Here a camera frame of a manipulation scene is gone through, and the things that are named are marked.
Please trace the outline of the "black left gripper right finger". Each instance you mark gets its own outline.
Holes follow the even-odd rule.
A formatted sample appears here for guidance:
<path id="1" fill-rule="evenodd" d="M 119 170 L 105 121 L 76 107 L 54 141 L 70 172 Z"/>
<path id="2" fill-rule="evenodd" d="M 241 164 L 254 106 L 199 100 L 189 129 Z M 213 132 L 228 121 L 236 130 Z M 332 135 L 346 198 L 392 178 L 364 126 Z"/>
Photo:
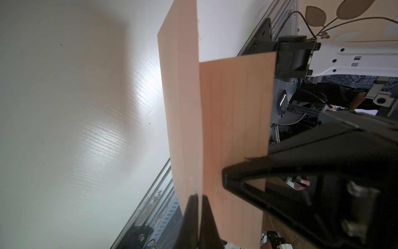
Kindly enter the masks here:
<path id="1" fill-rule="evenodd" d="M 202 220 L 200 228 L 200 249 L 223 249 L 208 197 L 202 198 Z"/>

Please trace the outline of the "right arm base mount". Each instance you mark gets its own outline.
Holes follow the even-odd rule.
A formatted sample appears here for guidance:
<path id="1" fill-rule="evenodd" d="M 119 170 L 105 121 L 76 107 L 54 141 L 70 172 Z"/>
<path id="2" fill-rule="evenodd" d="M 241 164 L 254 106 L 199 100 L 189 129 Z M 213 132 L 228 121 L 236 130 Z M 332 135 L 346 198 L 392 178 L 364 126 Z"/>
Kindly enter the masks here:
<path id="1" fill-rule="evenodd" d="M 272 29 L 271 18 L 265 18 L 256 26 L 238 56 L 261 54 L 274 51 L 276 42 L 273 40 L 274 31 Z"/>

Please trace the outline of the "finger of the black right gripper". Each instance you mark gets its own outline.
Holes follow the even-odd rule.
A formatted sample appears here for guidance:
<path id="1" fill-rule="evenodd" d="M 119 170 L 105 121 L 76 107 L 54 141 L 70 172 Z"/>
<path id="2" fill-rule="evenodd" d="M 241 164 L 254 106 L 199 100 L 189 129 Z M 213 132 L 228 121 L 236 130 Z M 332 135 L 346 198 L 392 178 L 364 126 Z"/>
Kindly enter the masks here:
<path id="1" fill-rule="evenodd" d="M 222 170 L 226 190 L 321 249 L 398 246 L 398 125 L 327 122 Z"/>

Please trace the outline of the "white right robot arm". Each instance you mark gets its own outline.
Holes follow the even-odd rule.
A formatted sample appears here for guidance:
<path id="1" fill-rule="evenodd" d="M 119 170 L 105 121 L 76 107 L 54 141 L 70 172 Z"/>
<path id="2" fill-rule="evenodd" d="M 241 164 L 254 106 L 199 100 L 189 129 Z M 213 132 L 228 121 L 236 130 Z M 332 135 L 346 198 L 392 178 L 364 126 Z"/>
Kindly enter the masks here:
<path id="1" fill-rule="evenodd" d="M 271 148 L 267 156 L 227 167 L 226 190 L 268 212 L 322 249 L 398 246 L 398 90 L 382 85 L 398 75 L 396 41 L 335 42 L 282 37 L 277 75 L 298 78 L 294 53 L 312 54 L 312 76 L 372 75 L 366 97 L 376 116 L 319 115 L 319 126 Z"/>

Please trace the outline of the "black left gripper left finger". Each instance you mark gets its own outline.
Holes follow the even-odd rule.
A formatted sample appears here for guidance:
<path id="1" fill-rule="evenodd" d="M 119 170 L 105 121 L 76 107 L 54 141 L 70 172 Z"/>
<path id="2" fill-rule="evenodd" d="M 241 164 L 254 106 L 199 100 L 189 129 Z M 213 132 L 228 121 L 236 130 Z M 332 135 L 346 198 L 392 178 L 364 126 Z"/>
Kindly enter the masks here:
<path id="1" fill-rule="evenodd" d="M 199 198 L 189 197 L 173 249 L 196 249 L 199 233 Z"/>

